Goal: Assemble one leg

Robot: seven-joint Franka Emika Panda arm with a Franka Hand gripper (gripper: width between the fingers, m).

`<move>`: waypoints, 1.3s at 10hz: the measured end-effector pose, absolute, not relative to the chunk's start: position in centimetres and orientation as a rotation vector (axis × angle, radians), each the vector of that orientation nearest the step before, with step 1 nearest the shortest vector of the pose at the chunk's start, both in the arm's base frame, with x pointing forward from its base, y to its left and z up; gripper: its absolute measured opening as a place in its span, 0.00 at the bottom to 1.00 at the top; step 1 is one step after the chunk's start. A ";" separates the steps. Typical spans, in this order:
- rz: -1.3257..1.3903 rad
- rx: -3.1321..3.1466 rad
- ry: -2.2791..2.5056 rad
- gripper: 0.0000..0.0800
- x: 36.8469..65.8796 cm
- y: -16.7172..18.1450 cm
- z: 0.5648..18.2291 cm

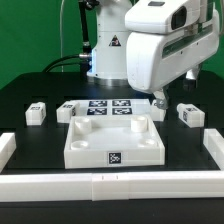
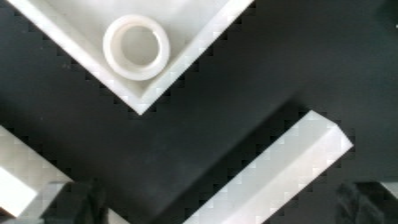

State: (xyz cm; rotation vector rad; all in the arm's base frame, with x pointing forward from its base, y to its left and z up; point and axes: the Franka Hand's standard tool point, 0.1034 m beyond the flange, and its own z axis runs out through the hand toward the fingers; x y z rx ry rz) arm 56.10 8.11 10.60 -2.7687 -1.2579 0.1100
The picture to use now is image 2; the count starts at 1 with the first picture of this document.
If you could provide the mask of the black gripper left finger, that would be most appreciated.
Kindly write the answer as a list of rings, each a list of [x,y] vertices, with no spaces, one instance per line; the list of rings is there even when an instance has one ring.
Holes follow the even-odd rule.
[[[94,180],[64,185],[41,218],[44,224],[108,224],[107,193]]]

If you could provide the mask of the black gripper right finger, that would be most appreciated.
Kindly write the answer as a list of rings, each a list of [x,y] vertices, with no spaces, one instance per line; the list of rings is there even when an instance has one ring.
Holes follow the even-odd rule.
[[[336,224],[398,224],[398,182],[339,185]]]

